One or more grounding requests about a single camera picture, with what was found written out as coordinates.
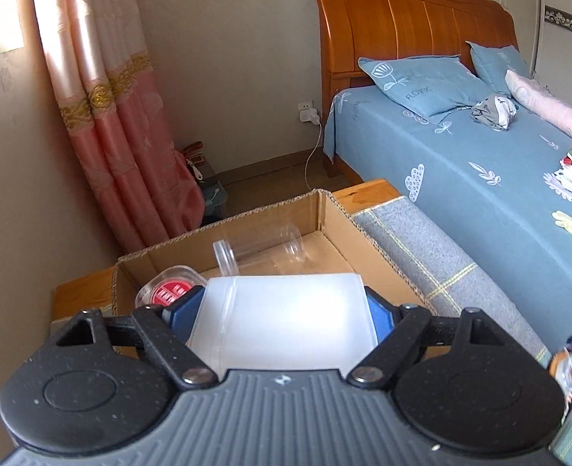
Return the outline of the white plastic bottle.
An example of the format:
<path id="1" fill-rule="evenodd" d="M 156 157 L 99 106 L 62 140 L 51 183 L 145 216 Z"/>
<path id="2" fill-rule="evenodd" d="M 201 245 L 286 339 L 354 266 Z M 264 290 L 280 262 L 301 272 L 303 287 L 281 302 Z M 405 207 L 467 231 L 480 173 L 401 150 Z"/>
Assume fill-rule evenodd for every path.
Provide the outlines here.
<path id="1" fill-rule="evenodd" d="M 186 340 L 218 377 L 230 369 L 346 376 L 377 343 L 356 273 L 212 278 Z"/>

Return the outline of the clear box red lid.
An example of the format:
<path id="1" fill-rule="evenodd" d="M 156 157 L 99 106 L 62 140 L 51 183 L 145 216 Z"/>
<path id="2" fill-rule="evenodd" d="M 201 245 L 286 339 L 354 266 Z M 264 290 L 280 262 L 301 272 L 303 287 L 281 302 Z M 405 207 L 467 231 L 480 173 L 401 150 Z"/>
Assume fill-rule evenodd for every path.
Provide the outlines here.
<path id="1" fill-rule="evenodd" d="M 182 298 L 194 286 L 205 287 L 207 280 L 189 266 L 175 265 L 159 273 L 145 284 L 135 297 L 135 307 L 160 305 L 167 307 Z"/>

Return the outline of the brown cardboard box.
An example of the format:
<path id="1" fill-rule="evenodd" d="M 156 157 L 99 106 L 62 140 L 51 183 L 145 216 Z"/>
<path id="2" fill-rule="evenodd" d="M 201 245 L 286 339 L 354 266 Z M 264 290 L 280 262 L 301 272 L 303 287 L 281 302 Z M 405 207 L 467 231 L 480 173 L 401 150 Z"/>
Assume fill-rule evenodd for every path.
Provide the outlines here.
<path id="1" fill-rule="evenodd" d="M 129 315 L 139 288 L 172 266 L 189 266 L 205 278 L 218 276 L 213 243 L 222 239 L 249 259 L 240 264 L 244 275 L 357 273 L 391 304 L 424 304 L 422 293 L 341 203 L 316 190 L 120 258 L 111 284 L 113 315 Z"/>

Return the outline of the clear plastic jar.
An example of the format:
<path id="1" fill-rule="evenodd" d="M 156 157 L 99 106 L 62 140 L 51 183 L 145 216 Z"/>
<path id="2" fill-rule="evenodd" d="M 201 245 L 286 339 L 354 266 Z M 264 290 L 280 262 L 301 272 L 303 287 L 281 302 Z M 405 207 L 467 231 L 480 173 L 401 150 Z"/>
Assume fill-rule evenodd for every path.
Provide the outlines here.
<path id="1" fill-rule="evenodd" d="M 307 260 L 303 237 L 293 224 L 252 228 L 212 246 L 222 276 L 287 275 Z"/>

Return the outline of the clutter behind curtain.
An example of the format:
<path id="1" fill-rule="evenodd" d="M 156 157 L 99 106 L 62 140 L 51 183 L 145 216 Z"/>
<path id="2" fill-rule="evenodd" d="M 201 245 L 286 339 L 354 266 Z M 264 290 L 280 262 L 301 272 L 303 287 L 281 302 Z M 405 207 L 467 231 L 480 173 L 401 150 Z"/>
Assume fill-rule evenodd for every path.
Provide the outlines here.
<path id="1" fill-rule="evenodd" d="M 203 154 L 203 142 L 195 141 L 187 145 L 182 154 L 205 200 L 202 225 L 224 220 L 227 217 L 228 194 Z"/>

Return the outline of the blue bed sheet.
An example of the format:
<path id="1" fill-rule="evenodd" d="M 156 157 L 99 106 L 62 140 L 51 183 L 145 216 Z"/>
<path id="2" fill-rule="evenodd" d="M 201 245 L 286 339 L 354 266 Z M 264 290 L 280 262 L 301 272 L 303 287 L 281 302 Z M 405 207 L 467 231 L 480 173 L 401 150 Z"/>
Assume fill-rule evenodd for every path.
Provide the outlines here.
<path id="1" fill-rule="evenodd" d="M 377 87 L 346 89 L 328 111 L 325 155 L 383 178 L 447 233 L 555 348 L 572 336 L 572 218 L 556 182 L 571 141 L 519 110 L 497 132 L 454 111 L 432 123 Z"/>

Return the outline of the crumpled grey white cloth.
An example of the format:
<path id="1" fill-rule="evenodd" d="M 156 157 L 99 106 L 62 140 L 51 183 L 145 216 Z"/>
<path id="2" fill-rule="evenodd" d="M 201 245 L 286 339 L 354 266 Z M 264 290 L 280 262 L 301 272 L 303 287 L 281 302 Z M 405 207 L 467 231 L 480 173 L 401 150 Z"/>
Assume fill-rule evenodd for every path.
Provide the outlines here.
<path id="1" fill-rule="evenodd" d="M 514 102 L 502 95 L 491 95 L 471 107 L 471 118 L 496 132 L 507 132 L 518 109 Z"/>

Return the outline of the blue flower pillow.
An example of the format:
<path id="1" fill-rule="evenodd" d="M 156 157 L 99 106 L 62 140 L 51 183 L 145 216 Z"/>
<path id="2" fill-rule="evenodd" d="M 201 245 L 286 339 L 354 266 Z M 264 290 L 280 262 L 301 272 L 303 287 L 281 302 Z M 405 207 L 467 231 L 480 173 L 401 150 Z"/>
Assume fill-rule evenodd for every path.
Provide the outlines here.
<path id="1" fill-rule="evenodd" d="M 450 111 L 473 107 L 493 94 L 459 56 L 361 57 L 357 63 L 386 97 L 427 120 L 441 120 Z"/>

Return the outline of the pink long pillow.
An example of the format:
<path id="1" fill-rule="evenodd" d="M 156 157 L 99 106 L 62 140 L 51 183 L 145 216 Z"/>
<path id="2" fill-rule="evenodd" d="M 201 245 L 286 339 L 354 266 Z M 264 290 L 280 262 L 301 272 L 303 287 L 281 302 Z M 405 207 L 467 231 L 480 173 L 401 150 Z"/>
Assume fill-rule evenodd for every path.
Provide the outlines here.
<path id="1" fill-rule="evenodd" d="M 521 106 L 532 111 L 572 138 L 572 106 L 555 98 L 539 82 L 507 70 L 505 82 L 512 97 Z"/>

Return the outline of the pink curtain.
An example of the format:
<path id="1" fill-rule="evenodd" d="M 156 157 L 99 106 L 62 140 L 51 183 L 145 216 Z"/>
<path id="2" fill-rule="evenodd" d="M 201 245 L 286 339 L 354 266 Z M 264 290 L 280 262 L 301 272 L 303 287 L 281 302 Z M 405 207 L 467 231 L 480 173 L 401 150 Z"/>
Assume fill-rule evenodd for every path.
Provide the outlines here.
<path id="1" fill-rule="evenodd" d="M 127 251 L 200 226 L 205 200 L 174 146 L 136 0 L 34 0 L 76 157 Z"/>

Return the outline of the wooden bed headboard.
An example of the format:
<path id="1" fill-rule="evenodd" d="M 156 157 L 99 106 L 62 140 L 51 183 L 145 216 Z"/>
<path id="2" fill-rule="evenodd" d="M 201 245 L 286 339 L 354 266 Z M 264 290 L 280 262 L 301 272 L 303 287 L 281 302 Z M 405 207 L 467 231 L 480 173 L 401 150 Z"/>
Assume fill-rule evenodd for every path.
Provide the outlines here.
<path id="1" fill-rule="evenodd" d="M 361 57 L 456 55 L 470 46 L 516 45 L 511 15 L 493 0 L 316 0 L 320 19 L 322 102 L 329 113 L 344 89 L 370 84 Z"/>

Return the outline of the white wall charger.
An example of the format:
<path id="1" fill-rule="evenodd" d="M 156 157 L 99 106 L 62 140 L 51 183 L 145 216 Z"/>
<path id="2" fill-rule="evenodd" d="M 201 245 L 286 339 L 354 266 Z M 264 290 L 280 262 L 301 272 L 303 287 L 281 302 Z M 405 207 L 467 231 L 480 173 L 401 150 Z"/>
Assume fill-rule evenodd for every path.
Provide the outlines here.
<path id="1" fill-rule="evenodd" d="M 299 111 L 299 121 L 302 123 L 312 123 L 316 126 L 321 125 L 321 117 L 312 101 L 299 102 L 297 104 Z"/>

